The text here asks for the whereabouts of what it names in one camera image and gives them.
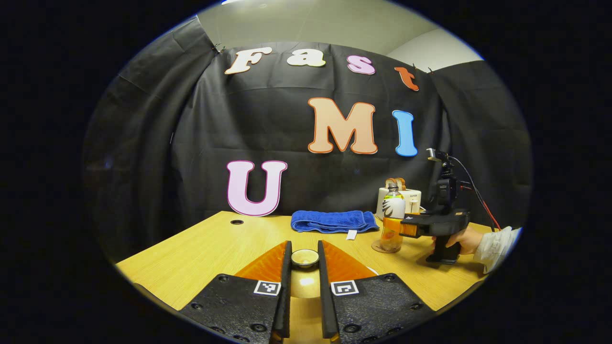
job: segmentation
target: blue letter i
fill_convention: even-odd
[[[400,133],[400,145],[395,148],[395,152],[404,157],[414,157],[417,155],[417,148],[414,146],[414,138],[412,137],[412,120],[414,117],[400,110],[395,110],[392,114],[397,119],[397,127]]]

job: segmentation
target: black backdrop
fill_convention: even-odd
[[[246,72],[224,74],[237,51],[260,47],[272,53]],[[289,65],[291,52],[303,48],[322,51],[326,65]],[[350,71],[350,55],[368,57],[376,73]],[[408,69],[419,90],[408,89],[394,67]],[[377,153],[309,152],[312,97],[334,100],[345,117],[356,102],[374,105]],[[393,110],[414,116],[414,157],[395,152]],[[117,262],[218,211],[232,211],[226,169],[232,160],[255,164],[247,190],[254,201],[264,197],[261,164],[288,163],[273,214],[376,211],[378,188],[391,177],[421,190],[422,206],[431,209],[440,164],[427,160],[427,148],[463,161],[502,227],[524,225],[532,184],[529,136],[486,62],[425,73],[360,49],[304,42],[217,54],[194,17],[143,49],[110,84],[85,138],[84,180],[94,229]],[[468,180],[459,166],[455,171]],[[474,194],[462,194],[457,206],[467,206],[473,222],[490,224]]]

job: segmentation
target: letter u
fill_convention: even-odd
[[[239,214],[247,216],[265,216],[278,206],[280,199],[280,177],[287,169],[287,163],[282,161],[266,161],[261,164],[266,171],[266,196],[260,202],[251,202],[247,198],[248,174],[255,164],[246,160],[228,163],[228,203]]]

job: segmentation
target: blue towel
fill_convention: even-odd
[[[291,216],[291,228],[298,232],[319,231],[337,233],[356,230],[358,233],[378,229],[371,211],[318,212],[296,211]]]

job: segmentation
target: orange letter m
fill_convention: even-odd
[[[351,150],[358,154],[374,154],[378,147],[374,144],[372,115],[374,106],[357,102],[345,119],[336,103],[330,98],[311,98],[308,104],[315,109],[315,140],[308,145],[312,153],[329,153],[334,150],[327,139],[328,130],[332,133],[341,152],[346,150],[355,133]]]

